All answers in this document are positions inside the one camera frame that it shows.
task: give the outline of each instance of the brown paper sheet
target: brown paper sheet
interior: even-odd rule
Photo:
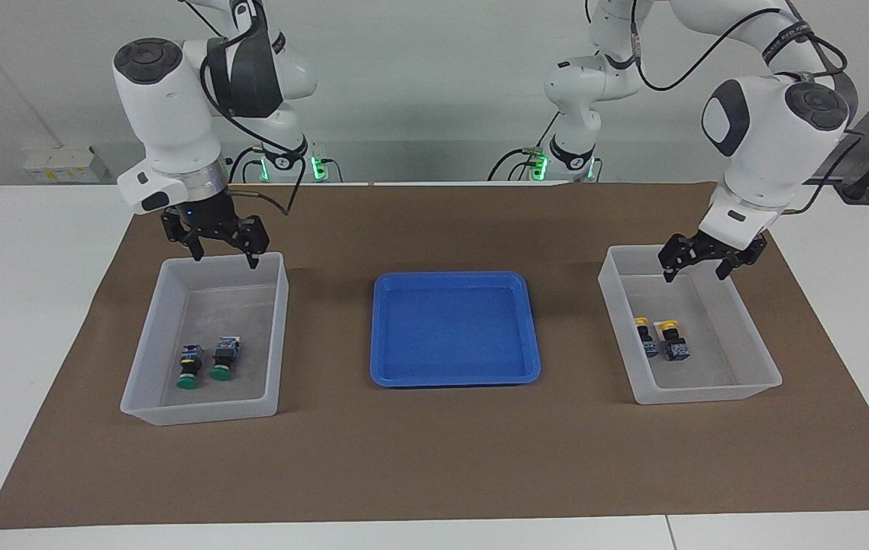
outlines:
[[[308,188],[288,219],[239,201],[289,268],[280,413],[166,428],[119,412],[160,262],[186,254],[138,217],[2,488],[0,529],[869,509],[869,409],[776,246],[734,279],[783,386],[634,403],[599,262],[692,233],[711,189]],[[528,281],[539,380],[375,386],[374,279],[483,268]]]

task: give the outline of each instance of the table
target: table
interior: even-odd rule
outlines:
[[[796,202],[808,196],[805,189]],[[128,219],[114,187],[0,186],[0,334],[8,335],[0,341],[0,488]],[[770,232],[869,404],[869,209],[825,192],[807,215],[783,217]],[[0,532],[0,548],[149,548],[163,541],[186,548],[218,541],[280,548],[864,548],[869,512]]]

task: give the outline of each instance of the white wall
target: white wall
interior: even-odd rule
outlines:
[[[796,3],[848,54],[864,114],[869,2]],[[306,134],[344,161],[348,179],[378,180],[484,178],[512,144],[535,142],[554,111],[542,93],[551,63],[591,51],[582,4],[267,0],[290,45],[322,74],[315,96],[296,104]],[[118,172],[139,150],[112,82],[114,52],[144,36],[207,34],[176,0],[1,0],[0,70],[58,140],[95,146]],[[687,31],[667,6],[655,7],[643,31],[648,74],[672,80],[712,39]],[[731,42],[668,94],[643,91],[602,104],[598,154],[608,178],[716,178],[724,163],[701,136],[700,109],[725,78],[765,70],[752,49]],[[40,122],[23,122],[30,114],[9,95],[0,93],[0,183],[25,181],[18,146],[51,140]],[[247,143],[230,128],[225,139],[228,150]]]

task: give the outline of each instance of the green led light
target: green led light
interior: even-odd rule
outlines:
[[[546,156],[539,157],[536,160],[536,164],[530,172],[533,179],[543,181],[543,178],[547,176],[547,163],[549,163],[549,160],[547,160]]]
[[[326,178],[326,167],[323,166],[322,160],[316,157],[309,157],[309,163],[312,164],[312,176],[317,180]]]

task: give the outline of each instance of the blue tray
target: blue tray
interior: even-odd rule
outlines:
[[[533,382],[540,353],[525,280],[512,271],[376,279],[370,375],[383,387]]]

